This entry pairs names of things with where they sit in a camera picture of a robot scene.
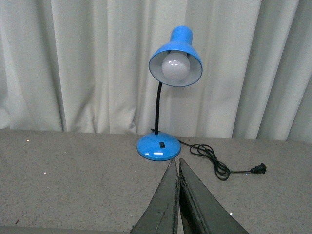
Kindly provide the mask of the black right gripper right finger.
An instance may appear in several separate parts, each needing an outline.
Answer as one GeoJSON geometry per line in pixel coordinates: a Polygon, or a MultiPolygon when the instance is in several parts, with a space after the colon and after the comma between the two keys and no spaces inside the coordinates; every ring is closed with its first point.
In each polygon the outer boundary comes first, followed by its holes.
{"type": "Polygon", "coordinates": [[[246,234],[185,160],[179,160],[180,211],[185,234],[246,234]]]}

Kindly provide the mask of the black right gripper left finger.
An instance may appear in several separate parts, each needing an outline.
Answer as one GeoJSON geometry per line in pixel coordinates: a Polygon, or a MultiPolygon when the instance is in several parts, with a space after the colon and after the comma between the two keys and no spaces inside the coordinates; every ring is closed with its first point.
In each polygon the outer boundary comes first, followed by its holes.
{"type": "Polygon", "coordinates": [[[176,160],[172,159],[152,200],[132,234],[176,234],[178,230],[180,181],[176,160]]]}

